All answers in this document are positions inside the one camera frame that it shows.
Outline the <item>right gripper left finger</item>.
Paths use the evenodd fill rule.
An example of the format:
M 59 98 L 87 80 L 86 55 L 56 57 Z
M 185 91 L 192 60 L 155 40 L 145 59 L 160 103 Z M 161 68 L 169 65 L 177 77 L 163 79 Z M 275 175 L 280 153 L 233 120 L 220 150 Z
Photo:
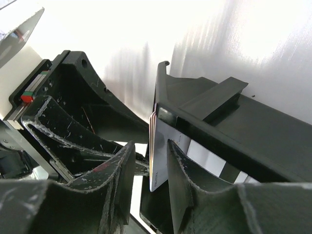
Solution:
M 129 142 L 109 160 L 66 185 L 51 180 L 1 180 L 1 233 L 124 233 L 135 160 L 135 145 Z

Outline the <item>black plastic card box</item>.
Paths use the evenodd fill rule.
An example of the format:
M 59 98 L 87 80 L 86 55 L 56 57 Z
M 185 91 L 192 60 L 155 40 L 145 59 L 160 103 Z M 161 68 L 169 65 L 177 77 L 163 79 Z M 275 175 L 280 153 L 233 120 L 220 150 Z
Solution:
M 255 101 L 247 83 L 230 77 L 176 78 L 158 65 L 156 117 L 224 159 L 257 183 L 312 184 L 312 127 Z M 144 178 L 140 216 L 158 234 L 175 234 L 169 183 L 150 191 Z

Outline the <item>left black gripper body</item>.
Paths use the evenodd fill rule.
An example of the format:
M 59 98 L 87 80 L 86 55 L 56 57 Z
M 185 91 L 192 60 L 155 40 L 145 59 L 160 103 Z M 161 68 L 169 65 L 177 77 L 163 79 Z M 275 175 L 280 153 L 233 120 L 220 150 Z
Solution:
M 0 176 L 21 178 L 42 166 L 50 179 L 73 180 L 73 99 L 65 79 L 65 50 L 45 59 L 9 96 L 0 122 Z

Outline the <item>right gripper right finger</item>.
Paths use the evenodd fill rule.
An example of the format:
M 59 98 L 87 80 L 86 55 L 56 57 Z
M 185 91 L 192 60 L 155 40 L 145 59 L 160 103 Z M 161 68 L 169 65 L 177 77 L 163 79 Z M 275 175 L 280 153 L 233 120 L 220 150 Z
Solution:
M 309 234 L 310 183 L 228 183 L 167 142 L 176 234 Z

